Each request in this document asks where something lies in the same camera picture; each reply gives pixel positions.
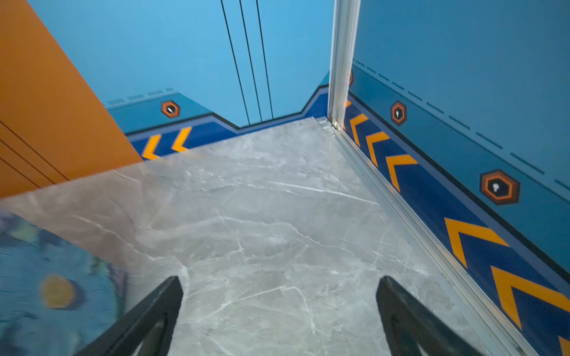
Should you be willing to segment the colourful white paper bag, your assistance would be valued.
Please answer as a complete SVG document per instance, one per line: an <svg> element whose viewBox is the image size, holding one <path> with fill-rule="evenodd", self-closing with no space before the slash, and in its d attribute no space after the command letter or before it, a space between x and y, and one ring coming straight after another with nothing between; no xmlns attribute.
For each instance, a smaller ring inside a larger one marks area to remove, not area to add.
<svg viewBox="0 0 570 356"><path fill-rule="evenodd" d="M128 276L1 211L1 354L75 355L123 314Z"/></svg>

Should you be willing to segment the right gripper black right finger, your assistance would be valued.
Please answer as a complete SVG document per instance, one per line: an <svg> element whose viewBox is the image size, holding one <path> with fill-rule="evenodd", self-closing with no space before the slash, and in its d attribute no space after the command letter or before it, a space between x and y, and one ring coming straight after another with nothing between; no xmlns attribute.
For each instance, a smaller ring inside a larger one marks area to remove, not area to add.
<svg viewBox="0 0 570 356"><path fill-rule="evenodd" d="M480 355L390 276L379 281L376 302L392 355Z"/></svg>

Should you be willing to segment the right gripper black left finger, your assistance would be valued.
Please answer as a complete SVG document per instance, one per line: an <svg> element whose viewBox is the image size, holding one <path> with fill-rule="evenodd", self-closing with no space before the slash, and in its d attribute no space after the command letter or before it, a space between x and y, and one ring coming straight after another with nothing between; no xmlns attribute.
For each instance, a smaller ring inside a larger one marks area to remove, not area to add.
<svg viewBox="0 0 570 356"><path fill-rule="evenodd" d="M180 312L183 290L171 276L78 355L167 355Z"/></svg>

